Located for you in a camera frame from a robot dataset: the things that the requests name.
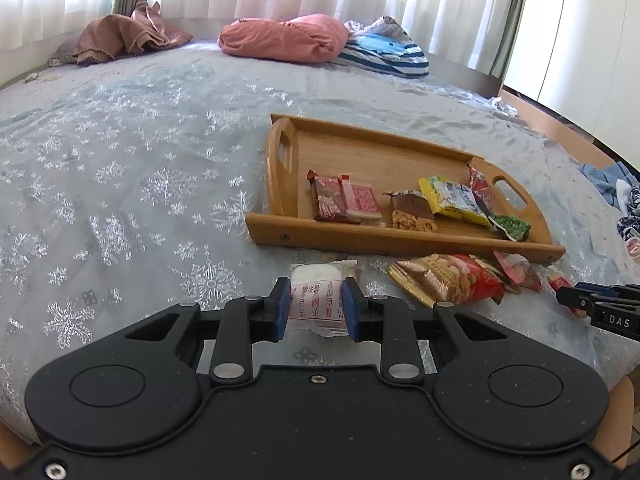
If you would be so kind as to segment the white red snack packet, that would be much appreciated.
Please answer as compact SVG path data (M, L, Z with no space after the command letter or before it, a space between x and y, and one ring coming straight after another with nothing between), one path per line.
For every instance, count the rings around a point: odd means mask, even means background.
M292 266L288 322L320 337L346 336L342 285L346 278L358 278L358 272L356 260Z

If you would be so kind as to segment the brown peanut snack packet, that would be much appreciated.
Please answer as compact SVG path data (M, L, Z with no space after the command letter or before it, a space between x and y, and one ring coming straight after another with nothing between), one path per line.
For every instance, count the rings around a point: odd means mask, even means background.
M437 232L438 227L426 197L415 190L386 192L392 208L392 227L413 232Z

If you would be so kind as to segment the yellow white snack packet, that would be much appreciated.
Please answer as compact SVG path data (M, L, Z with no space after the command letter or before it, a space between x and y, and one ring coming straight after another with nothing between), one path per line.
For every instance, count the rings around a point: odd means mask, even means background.
M431 176L419 180L419 188L430 204L433 214L460 220L477 226L490 227L490 222L477 205L471 189L453 180Z

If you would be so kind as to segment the small red white packet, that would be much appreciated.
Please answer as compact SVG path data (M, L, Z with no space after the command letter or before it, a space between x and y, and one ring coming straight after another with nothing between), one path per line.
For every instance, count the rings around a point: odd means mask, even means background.
M555 266L543 268L542 274L544 274L544 280L554 292L557 292L562 287L573 286L566 276ZM572 312L572 315L574 315L575 318L585 318L587 316L587 313L584 310L580 310L575 307L569 307L568 310Z

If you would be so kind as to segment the small pink snack packet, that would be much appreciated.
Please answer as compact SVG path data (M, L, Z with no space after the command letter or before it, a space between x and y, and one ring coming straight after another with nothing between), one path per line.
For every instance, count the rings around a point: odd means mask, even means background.
M510 280L518 286L532 290L533 292L540 292L542 284L538 274L533 269L532 264L520 254L505 254L504 252L494 251L494 256L497 259L500 268L503 273L506 274Z

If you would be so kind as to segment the green snack packet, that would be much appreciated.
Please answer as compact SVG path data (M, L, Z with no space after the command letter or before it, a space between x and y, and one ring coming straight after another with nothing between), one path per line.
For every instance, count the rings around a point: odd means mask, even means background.
M488 220L498 232L512 242L525 242L528 239L530 225L518 217L492 214Z

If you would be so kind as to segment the blue clothes pile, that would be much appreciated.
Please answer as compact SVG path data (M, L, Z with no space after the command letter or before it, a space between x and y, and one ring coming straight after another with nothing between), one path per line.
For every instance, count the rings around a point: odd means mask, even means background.
M628 255L639 259L640 216L639 180L623 162L598 169L582 164L580 173L596 188L602 198L620 212L616 230Z

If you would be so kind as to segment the pink wafer snack packet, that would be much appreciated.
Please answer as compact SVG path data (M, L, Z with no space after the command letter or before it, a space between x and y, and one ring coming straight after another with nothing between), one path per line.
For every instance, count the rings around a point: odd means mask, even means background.
M340 180L348 218L356 223L380 222L382 214L372 188L355 182L348 174Z

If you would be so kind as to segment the dark red snack packet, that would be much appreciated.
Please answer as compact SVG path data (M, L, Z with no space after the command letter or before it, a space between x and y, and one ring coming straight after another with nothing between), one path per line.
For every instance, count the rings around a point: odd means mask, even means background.
M311 188L314 220L348 224L359 223L347 213L342 181L339 177L324 176L309 170L307 180Z

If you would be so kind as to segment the red long snack packet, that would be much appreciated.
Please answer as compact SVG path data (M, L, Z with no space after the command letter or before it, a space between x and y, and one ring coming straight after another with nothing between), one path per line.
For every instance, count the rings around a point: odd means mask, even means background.
M478 208L489 221L489 229L497 231L496 224L492 220L491 194L488 182L482 172L473 166L469 166L470 189L474 195Z

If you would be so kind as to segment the white crumpled item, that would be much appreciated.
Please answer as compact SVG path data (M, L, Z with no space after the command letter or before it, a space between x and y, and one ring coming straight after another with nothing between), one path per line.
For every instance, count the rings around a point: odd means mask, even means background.
M489 104L497 113L511 118L518 118L518 110L516 107L503 99L502 96L494 96L489 100Z

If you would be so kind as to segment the white wardrobe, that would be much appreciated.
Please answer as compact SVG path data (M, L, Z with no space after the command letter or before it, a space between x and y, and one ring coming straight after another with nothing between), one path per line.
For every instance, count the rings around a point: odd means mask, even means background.
M525 0L504 83L639 162L639 0Z

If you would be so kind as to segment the blue striped pillow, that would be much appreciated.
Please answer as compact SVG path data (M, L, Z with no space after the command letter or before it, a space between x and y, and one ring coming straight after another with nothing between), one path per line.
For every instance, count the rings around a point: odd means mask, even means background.
M344 25L349 36L333 63L409 79L430 74L422 48L390 16L381 16L369 25L356 21Z

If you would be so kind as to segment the pink pillow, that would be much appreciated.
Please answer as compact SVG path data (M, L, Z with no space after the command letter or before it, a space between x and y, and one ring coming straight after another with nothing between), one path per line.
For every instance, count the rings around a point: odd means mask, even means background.
M348 37L336 18L310 14L286 22L241 18L224 26L217 42L224 54L240 58L317 64L337 58Z

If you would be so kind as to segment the mauve crumpled cloth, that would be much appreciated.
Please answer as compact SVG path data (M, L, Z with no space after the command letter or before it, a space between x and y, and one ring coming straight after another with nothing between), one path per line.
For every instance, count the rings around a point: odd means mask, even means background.
M158 2L139 2L130 16L108 14L86 26L77 38L61 44L49 66L92 65L182 47L193 36L168 24Z

